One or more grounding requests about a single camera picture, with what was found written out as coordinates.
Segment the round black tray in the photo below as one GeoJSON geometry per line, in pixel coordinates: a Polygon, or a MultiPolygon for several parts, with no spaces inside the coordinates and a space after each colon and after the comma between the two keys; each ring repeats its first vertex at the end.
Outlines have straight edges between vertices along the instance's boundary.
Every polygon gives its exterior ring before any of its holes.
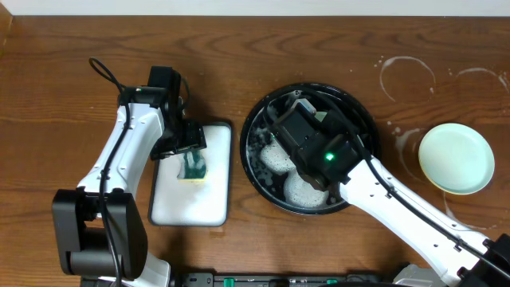
{"type": "Polygon", "coordinates": [[[375,121],[357,99],[334,86],[297,83],[271,92],[250,111],[241,131],[241,162],[249,181],[271,203],[297,214],[331,214],[349,206],[340,198],[338,191],[314,191],[312,201],[304,202],[297,198],[299,188],[292,188],[290,192],[284,190],[286,181],[296,178],[290,170],[290,162],[287,160],[284,168],[273,171],[269,159],[261,158],[263,148],[272,142],[269,125],[263,116],[265,108],[269,107],[273,115],[277,116],[290,105],[292,100],[298,98],[304,88],[329,96],[346,117],[360,127],[360,131],[364,133],[363,144],[367,146],[370,153],[376,157],[381,155],[380,138],[375,121]]]}

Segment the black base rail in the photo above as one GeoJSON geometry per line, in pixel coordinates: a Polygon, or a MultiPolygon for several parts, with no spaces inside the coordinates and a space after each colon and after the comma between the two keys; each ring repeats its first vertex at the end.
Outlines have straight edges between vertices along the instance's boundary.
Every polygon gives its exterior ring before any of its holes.
{"type": "Polygon", "coordinates": [[[343,276],[276,276],[276,275],[214,275],[182,273],[170,279],[170,287],[313,287],[336,283],[380,283],[377,275],[343,276]]]}

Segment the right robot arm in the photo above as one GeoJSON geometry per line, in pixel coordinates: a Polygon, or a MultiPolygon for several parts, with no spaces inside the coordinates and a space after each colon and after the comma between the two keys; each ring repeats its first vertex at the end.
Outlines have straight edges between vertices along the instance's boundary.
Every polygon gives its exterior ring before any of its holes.
{"type": "Polygon", "coordinates": [[[373,156],[371,138],[336,106],[298,100],[281,116],[264,114],[298,176],[318,191],[335,190],[417,251],[448,286],[507,286],[509,237],[496,241],[452,220],[399,182],[373,156]]]}

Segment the black rectangular foam tray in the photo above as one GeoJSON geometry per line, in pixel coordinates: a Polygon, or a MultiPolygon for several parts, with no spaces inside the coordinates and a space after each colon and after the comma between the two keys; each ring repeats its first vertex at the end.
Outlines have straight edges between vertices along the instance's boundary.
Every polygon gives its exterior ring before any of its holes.
{"type": "Polygon", "coordinates": [[[203,127],[206,160],[202,180],[179,180],[185,154],[155,164],[148,218],[155,226],[221,226],[227,218],[232,129],[224,122],[203,127]]]}

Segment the light green plate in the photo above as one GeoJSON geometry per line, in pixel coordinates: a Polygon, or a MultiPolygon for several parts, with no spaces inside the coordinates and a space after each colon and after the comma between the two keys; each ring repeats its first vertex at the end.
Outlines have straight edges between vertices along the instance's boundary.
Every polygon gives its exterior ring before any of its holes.
{"type": "Polygon", "coordinates": [[[419,144],[418,161],[433,185],[454,195],[481,191],[495,171],[488,141],[473,128],[456,123],[431,128],[419,144]]]}
{"type": "Polygon", "coordinates": [[[319,122],[322,122],[324,120],[324,118],[326,117],[328,113],[327,112],[317,112],[315,114],[315,118],[319,121],[319,122]]]}

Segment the light green plate front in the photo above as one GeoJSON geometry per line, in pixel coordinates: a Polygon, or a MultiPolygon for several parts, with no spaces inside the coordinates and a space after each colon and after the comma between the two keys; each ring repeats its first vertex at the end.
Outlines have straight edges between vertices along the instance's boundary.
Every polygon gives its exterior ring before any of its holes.
{"type": "Polygon", "coordinates": [[[324,118],[326,117],[328,113],[327,112],[317,112],[315,114],[315,118],[319,121],[319,122],[322,122],[324,120],[324,118]]]}

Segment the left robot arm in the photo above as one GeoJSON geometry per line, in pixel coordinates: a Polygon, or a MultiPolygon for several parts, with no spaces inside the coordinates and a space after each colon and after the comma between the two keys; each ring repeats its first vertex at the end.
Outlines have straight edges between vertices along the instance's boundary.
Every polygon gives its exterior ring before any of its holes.
{"type": "Polygon", "coordinates": [[[148,159],[206,147],[202,125],[184,119],[173,68],[153,66],[146,85],[125,86],[96,58],[89,63],[118,88],[118,110],[93,168],[53,198],[61,269],[86,286],[168,286],[171,266],[149,253],[135,194],[148,159]]]}

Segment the green yellow sponge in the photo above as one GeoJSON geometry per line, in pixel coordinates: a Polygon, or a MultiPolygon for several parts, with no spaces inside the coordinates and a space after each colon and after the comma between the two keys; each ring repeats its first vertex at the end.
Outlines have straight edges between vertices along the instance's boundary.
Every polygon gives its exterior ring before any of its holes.
{"type": "Polygon", "coordinates": [[[202,180],[206,173],[206,160],[200,151],[188,151],[182,156],[179,180],[202,180]]]}

